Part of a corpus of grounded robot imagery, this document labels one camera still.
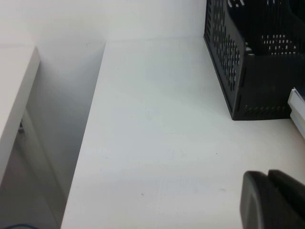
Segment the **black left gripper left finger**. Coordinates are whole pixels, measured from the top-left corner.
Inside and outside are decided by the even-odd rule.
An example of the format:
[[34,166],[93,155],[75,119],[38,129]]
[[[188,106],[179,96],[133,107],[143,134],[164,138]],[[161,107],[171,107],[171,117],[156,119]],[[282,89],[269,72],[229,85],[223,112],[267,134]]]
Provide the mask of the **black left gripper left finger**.
[[305,224],[269,224],[271,184],[268,174],[247,171],[243,176],[240,216],[244,229],[303,229]]

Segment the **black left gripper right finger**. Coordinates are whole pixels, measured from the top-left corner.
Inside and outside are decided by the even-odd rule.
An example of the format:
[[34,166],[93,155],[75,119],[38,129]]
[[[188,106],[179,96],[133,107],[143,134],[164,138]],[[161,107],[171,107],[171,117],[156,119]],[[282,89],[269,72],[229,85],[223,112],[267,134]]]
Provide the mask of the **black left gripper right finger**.
[[269,224],[305,223],[305,185],[280,170],[269,170]]

